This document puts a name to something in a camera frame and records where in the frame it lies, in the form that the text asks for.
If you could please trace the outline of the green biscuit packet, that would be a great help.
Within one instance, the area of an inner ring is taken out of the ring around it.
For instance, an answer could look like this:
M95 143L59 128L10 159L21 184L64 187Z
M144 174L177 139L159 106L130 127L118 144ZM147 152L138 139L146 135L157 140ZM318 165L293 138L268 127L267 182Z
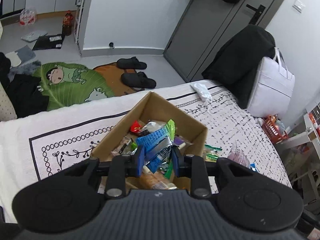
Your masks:
M203 150L203 158L205 161L215 163L217 159L220 157L221 152L222 148L205 144Z

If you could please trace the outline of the dark soda bottle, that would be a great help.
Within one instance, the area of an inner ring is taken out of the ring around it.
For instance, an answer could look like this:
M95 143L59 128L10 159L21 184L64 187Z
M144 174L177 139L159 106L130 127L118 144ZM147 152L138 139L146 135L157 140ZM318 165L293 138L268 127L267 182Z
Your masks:
M62 35L69 36L72 33L72 27L73 27L73 14L71 11L67 11L63 18L62 23Z

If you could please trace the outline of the light blue candy packet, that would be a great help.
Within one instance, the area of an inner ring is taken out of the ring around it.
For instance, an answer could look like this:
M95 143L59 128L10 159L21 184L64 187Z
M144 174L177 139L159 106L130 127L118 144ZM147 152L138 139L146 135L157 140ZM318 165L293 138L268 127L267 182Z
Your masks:
M259 172L258 168L256 167L255 163L250 163L250 169L254 172Z

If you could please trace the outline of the white laptop tote bag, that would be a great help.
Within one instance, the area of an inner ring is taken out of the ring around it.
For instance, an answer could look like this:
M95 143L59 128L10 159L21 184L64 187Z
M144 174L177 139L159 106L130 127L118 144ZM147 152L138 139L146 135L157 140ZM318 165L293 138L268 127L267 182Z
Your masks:
M295 76L288 70L279 48L274 57L259 63L247 110L257 118L277 115L283 118L289 107Z

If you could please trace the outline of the blue snack packet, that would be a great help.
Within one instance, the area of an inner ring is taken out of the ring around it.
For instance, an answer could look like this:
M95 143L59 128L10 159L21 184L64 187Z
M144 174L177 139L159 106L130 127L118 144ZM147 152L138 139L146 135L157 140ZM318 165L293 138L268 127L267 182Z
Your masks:
M162 161L170 155L172 148L172 141L165 126L146 136L138 137L136 144L144 147L145 164L152 173L158 170Z

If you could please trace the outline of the red snack bar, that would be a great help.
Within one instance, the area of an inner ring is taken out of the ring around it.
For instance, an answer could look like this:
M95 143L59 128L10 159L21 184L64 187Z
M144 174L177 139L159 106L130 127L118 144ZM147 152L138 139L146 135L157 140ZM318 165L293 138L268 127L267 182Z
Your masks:
M140 131L142 130L143 126L138 122L135 121L131 126L130 126L130 132L134 134L139 134Z

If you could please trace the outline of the purple wafer snack pack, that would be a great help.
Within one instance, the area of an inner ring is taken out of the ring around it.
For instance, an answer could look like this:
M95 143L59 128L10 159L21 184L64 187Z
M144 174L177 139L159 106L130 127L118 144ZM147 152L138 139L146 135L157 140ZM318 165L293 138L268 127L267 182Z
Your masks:
M176 135L174 137L174 145L177 146L180 150L182 150L184 148L188 148L189 146L193 145L193 143L180 135Z

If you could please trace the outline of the small green snack packet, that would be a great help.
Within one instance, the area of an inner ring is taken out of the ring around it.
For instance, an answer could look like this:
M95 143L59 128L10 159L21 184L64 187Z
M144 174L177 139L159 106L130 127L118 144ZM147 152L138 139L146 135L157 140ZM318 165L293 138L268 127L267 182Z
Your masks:
M165 125L167 129L168 137L171 141L174 141L175 133L176 133L176 127L174 120L170 119L167 124Z

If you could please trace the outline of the orange cracker packet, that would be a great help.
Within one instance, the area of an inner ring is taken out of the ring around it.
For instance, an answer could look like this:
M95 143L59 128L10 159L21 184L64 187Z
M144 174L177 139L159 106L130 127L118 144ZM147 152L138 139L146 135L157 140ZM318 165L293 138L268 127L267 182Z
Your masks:
M161 173L143 173L139 182L145 189L149 190L175 190L177 186L170 182Z

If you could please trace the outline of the green red snack bag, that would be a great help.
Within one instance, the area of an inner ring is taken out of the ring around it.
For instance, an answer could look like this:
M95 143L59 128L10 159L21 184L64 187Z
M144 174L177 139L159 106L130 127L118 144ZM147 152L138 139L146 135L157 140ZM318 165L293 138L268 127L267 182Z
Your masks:
M169 180L171 178L172 171L173 171L173 164L172 164L172 162L170 162L169 165L168 165L168 169L164 174L164 177Z

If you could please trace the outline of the green cartoon floor mat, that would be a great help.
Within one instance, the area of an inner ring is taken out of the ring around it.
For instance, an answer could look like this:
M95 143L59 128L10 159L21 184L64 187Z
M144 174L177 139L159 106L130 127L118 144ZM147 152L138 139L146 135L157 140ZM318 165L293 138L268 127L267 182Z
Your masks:
M49 97L47 111L115 96L99 72L82 64L51 62L35 70L39 89Z

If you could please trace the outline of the clear dark snack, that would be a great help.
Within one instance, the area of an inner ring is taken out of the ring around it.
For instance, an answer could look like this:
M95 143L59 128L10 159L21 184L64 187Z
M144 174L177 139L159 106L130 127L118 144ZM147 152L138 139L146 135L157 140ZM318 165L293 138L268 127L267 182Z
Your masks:
M140 133L149 132L152 133L160 128L162 128L166 123L163 121L149 121L143 128L140 130Z

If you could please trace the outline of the black jacket on chair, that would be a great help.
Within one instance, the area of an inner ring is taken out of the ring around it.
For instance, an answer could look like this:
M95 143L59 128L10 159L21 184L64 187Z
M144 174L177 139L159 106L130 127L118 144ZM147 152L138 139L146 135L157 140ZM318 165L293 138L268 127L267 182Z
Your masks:
M220 48L202 77L221 83L246 109L259 63L263 57L274 57L275 46L268 31L249 24Z

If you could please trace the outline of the orange floor mat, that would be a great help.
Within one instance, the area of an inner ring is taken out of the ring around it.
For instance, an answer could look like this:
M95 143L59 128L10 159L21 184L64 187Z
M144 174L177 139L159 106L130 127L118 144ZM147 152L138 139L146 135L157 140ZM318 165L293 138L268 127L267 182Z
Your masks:
M108 87L112 89L115 96L123 96L139 92L138 89L128 87L121 82L121 75L124 73L135 73L134 69L120 69L117 64L110 63L95 67L93 70L101 74Z

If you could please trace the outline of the white narrow rack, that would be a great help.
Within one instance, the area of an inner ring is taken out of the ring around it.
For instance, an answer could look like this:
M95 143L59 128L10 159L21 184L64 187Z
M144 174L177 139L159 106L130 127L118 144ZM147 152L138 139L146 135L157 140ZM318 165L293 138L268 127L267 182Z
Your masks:
M74 35L75 44L79 48L80 25L81 25L81 18L83 15L85 0L76 0L75 5L77 9L76 9L75 18L74 18L73 35Z

